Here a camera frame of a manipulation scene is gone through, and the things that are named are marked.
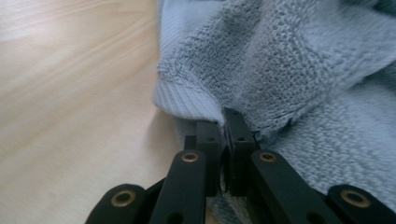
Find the towel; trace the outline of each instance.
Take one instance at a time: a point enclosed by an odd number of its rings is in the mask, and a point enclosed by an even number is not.
[[[396,210],[395,0],[162,0],[153,94],[181,139],[240,111],[313,189],[366,189]],[[209,200],[249,223],[244,198]]]

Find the brass screw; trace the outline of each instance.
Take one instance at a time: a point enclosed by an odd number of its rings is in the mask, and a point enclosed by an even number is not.
[[[341,190],[341,198],[347,203],[350,203],[359,208],[366,208],[371,204],[370,201],[366,198],[366,196],[351,189]]]
[[[182,159],[183,161],[186,161],[186,162],[194,162],[194,161],[198,161],[198,155],[195,154],[195,153],[190,152],[190,153],[184,154],[184,155],[181,157],[181,159]]]
[[[266,162],[275,162],[277,160],[277,157],[272,153],[263,152],[262,154],[260,154],[260,160]]]
[[[113,195],[111,204],[115,207],[125,207],[132,203],[135,198],[136,193],[133,190],[122,190]]]

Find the tabletop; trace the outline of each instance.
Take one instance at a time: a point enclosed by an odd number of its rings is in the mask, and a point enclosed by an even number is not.
[[[166,176],[179,145],[151,102],[156,5],[1,1],[1,223],[83,223],[109,189]]]

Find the blue towel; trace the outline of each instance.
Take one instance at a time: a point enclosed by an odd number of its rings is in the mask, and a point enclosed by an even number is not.
[[[163,0],[154,104],[180,139],[243,113],[314,189],[350,184],[396,210],[395,0]],[[249,223],[243,198],[209,204]]]

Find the textured fabric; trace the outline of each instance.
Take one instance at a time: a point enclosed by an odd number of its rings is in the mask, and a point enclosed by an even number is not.
[[[160,6],[153,101],[177,118],[180,138],[193,130],[186,120],[223,126],[231,107],[312,188],[355,185],[396,210],[395,1]],[[221,223],[248,223],[243,199],[209,204]]]

